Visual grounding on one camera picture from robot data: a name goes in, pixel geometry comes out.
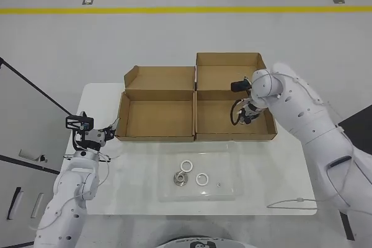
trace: table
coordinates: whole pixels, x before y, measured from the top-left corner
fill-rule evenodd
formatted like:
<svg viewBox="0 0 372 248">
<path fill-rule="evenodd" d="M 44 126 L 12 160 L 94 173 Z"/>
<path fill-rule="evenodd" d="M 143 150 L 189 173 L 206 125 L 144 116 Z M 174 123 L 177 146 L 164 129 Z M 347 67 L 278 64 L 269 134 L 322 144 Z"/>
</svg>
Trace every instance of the table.
<svg viewBox="0 0 372 248">
<path fill-rule="evenodd" d="M 94 118 L 94 128 L 104 128 L 117 118 L 123 84 L 88 84 L 77 114 L 85 111 Z M 298 197 L 314 199 L 301 143 L 278 123 L 278 135 L 266 142 L 231 142 L 236 148 L 242 177 L 242 194 L 234 200 L 171 201 L 157 197 L 157 158 L 160 143 L 127 143 L 116 138 L 101 149 L 117 157 L 110 163 L 110 175 L 92 201 L 90 215 L 313 215 L 316 210 L 268 209 L 267 205 Z M 217 142 L 190 145 L 210 147 Z M 66 154 L 72 154 L 71 138 Z M 62 170 L 69 162 L 64 160 Z M 107 167 L 100 163 L 101 180 Z M 283 206 L 316 207 L 315 202 L 289 203 Z"/>
</svg>

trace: white ring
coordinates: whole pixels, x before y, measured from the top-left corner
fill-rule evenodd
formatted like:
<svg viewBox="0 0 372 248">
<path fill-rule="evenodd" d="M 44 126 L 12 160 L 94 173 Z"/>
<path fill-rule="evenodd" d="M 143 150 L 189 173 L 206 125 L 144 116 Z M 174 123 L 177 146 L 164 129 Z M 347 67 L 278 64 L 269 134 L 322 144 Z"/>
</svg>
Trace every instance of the white ring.
<svg viewBox="0 0 372 248">
<path fill-rule="evenodd" d="M 189 170 L 184 169 L 184 163 L 186 163 L 186 162 L 190 164 L 190 169 Z M 180 170 L 181 171 L 183 171 L 185 173 L 188 173 L 188 172 L 192 171 L 192 169 L 193 169 L 193 163 L 190 160 L 184 160 L 180 163 Z"/>
<path fill-rule="evenodd" d="M 202 184 L 202 183 L 200 183 L 200 182 L 198 181 L 198 177 L 201 176 L 201 175 L 205 176 L 205 178 L 206 178 L 206 182 L 205 182 L 204 184 Z M 197 176 L 196 176 L 196 183 L 197 183 L 199 186 L 206 186 L 206 185 L 208 184 L 208 175 L 205 174 L 205 173 L 199 173 L 199 174 L 197 174 Z"/>
</svg>

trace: open cardboard box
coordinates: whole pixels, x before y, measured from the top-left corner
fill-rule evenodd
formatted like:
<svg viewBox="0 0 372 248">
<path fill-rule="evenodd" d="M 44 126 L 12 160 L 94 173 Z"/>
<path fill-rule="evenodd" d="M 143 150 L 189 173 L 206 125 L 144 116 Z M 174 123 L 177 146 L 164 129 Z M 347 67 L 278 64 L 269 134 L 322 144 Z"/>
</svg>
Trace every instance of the open cardboard box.
<svg viewBox="0 0 372 248">
<path fill-rule="evenodd" d="M 194 140 L 194 66 L 135 66 L 124 83 L 115 134 L 119 140 Z"/>
<path fill-rule="evenodd" d="M 195 106 L 196 140 L 272 140 L 277 128 L 272 114 L 265 110 L 250 125 L 230 122 L 231 106 L 246 92 L 231 92 L 230 84 L 252 77 L 266 66 L 259 53 L 197 53 L 197 96 Z"/>
</svg>

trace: clear tray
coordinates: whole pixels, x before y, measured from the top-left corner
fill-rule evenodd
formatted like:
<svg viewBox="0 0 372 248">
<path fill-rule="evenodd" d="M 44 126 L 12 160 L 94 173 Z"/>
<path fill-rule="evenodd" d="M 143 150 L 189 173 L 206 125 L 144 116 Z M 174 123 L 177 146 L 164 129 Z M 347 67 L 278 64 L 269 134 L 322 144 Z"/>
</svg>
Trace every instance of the clear tray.
<svg viewBox="0 0 372 248">
<path fill-rule="evenodd" d="M 235 200 L 242 194 L 239 160 L 235 150 L 234 142 L 160 144 L 157 165 L 159 201 Z M 191 161 L 193 169 L 187 173 L 188 182 L 178 186 L 174 182 L 174 174 L 180 171 L 180 163 L 184 160 Z M 196 183 L 199 173 L 208 175 L 206 186 Z"/>
</svg>

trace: box lid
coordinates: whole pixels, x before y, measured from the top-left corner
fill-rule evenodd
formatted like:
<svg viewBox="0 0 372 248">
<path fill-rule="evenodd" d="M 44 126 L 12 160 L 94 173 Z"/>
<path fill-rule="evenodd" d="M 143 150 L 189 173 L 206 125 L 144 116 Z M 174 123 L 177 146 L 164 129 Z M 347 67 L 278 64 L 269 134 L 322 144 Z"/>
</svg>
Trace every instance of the box lid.
<svg viewBox="0 0 372 248">
<path fill-rule="evenodd" d="M 194 66 L 134 66 L 124 75 L 125 91 L 189 90 L 194 91 Z"/>
<path fill-rule="evenodd" d="M 231 91 L 230 83 L 266 66 L 259 53 L 197 53 L 197 90 Z"/>
</svg>

